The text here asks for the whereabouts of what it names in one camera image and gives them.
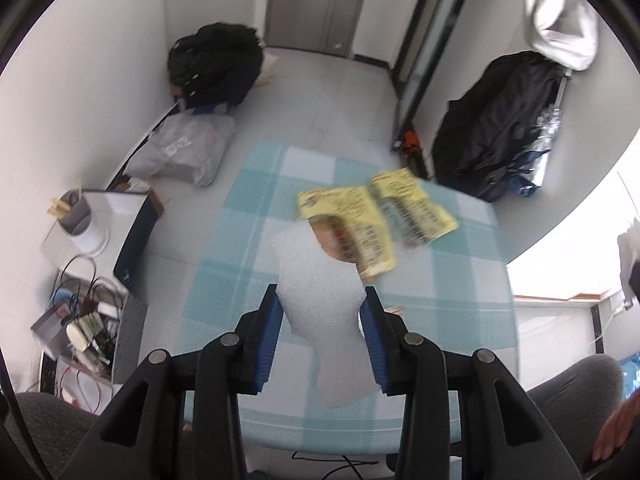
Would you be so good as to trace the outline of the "person's right hand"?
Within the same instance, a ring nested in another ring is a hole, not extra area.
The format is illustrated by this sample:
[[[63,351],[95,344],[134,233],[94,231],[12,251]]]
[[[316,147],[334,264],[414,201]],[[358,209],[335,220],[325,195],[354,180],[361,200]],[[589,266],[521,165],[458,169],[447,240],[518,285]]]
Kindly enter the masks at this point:
[[[592,460],[607,460],[616,448],[627,441],[632,428],[639,420],[640,390],[637,389],[606,420],[600,430],[592,452]]]

